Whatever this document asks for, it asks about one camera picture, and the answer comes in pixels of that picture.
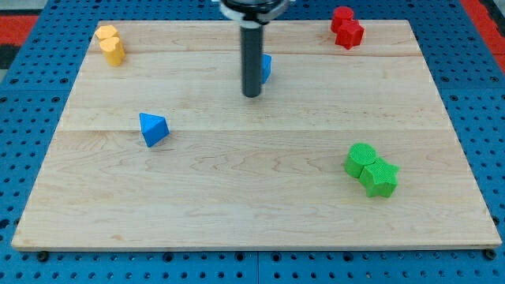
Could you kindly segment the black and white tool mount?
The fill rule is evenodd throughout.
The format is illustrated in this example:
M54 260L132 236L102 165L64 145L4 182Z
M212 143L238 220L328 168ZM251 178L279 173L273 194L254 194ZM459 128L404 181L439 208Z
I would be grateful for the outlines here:
M290 0L220 0L224 17L241 26L262 26L280 17L290 6Z

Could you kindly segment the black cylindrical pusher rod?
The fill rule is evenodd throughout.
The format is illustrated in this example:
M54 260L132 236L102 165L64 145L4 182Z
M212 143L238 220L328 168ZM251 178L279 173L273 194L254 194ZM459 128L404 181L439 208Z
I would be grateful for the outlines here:
M260 95L263 78L263 35L262 26L243 28L241 32L241 91L248 98Z

